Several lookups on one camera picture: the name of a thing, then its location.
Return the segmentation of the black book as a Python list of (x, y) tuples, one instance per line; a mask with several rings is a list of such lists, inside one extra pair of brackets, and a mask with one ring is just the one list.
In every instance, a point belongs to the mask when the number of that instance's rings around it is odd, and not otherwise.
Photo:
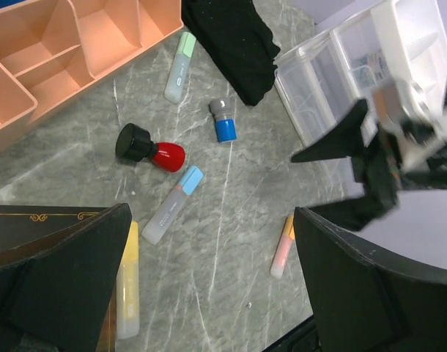
[[(0, 205), (0, 252), (19, 247), (86, 220), (103, 208), (34, 205)], [(0, 273), (0, 310), (11, 293), (20, 271)], [(13, 351), (23, 332), (0, 319), (0, 351)]]

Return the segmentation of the black cloth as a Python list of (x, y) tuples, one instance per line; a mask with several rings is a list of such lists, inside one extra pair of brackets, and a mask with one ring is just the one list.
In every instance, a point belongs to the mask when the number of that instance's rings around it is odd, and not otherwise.
[(275, 81), (280, 48), (252, 1), (183, 1), (182, 20), (232, 85), (257, 106)]

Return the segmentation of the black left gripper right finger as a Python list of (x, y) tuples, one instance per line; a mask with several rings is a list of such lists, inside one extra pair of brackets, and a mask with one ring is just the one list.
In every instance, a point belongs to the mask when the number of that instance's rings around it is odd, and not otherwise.
[(447, 351), (447, 270), (365, 240), (306, 208), (295, 240), (323, 351)]

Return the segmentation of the green cap highlighter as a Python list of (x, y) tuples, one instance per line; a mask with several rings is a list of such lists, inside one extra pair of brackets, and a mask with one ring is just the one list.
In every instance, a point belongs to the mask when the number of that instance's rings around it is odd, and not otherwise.
[(164, 91), (164, 97), (171, 103), (180, 102), (195, 44), (196, 38), (193, 34), (182, 33)]

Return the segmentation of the blue document folder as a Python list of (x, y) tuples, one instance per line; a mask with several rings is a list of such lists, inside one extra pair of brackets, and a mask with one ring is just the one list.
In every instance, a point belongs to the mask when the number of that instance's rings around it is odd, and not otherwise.
[(19, 2), (22, 2), (23, 0), (0, 0), (0, 8), (8, 7), (13, 4), (17, 4)]

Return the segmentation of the orange cap pink highlighter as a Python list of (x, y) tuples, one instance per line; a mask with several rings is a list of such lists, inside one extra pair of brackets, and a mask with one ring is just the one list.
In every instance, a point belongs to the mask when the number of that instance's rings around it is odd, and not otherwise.
[(270, 267), (270, 275), (276, 279), (280, 279), (283, 275), (289, 251), (295, 239), (293, 221), (293, 215), (287, 217)]

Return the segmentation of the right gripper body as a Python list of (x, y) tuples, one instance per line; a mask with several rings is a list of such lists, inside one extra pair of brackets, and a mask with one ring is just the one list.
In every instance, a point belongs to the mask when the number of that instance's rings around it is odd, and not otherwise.
[(447, 80), (433, 109), (416, 82), (388, 78), (372, 92), (377, 132), (404, 190), (447, 189)]

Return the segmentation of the white plastic drawer unit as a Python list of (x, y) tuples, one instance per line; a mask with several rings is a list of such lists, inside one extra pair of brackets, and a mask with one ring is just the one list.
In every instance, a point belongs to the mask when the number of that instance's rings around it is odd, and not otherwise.
[(436, 1), (382, 1), (295, 46), (276, 64), (276, 88), (308, 146), (391, 76), (417, 83), (428, 107), (440, 111), (447, 36)]

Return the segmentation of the blue cap highlighter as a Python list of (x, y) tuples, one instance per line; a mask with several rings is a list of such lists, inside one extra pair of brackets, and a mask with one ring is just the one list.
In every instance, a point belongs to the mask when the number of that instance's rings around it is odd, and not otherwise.
[(187, 199), (193, 194), (203, 178), (204, 173), (200, 168), (190, 166), (153, 217), (148, 221), (142, 230), (142, 237), (153, 245), (157, 244), (171, 223), (177, 218)]

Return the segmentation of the peach plastic file organizer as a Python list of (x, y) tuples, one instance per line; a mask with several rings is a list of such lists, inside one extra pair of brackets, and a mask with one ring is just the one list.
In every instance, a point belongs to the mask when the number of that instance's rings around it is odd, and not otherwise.
[(0, 9), (0, 152), (178, 32), (180, 1), (22, 1)]

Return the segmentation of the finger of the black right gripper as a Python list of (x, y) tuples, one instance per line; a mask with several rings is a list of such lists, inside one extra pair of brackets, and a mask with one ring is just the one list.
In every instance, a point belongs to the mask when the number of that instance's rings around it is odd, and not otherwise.
[(361, 127), (369, 113), (368, 101), (357, 100), (344, 118), (321, 139), (295, 153), (292, 163), (362, 156), (366, 149)]
[(336, 226), (358, 232), (372, 221), (386, 216), (396, 207), (397, 202), (397, 193), (364, 194), (311, 206), (309, 209)]

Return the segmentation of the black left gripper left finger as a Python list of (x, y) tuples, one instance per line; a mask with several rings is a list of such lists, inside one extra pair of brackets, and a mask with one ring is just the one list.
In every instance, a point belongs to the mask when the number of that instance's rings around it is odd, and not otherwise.
[(59, 351), (113, 351), (116, 279), (132, 220), (119, 203), (0, 252), (0, 273), (20, 274), (0, 310), (9, 326)]

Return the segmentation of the blue and grey stamp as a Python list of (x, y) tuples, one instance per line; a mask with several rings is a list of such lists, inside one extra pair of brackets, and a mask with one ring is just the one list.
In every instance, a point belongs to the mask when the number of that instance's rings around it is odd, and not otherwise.
[(215, 132), (219, 143), (232, 142), (237, 139), (230, 98), (213, 99), (209, 103), (210, 113), (215, 122)]

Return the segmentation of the red and black stamp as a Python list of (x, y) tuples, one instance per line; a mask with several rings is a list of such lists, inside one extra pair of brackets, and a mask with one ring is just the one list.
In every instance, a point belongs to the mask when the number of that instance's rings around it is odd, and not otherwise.
[(172, 142), (154, 142), (148, 130), (133, 123), (119, 132), (115, 146), (117, 158), (139, 162), (147, 159), (167, 172), (178, 172), (185, 163), (185, 150)]

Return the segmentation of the yellow highlighter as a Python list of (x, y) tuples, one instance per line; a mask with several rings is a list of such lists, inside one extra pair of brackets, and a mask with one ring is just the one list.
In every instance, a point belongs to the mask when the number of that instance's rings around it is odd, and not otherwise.
[(140, 327), (138, 255), (138, 223), (132, 221), (117, 273), (118, 340), (136, 336)]

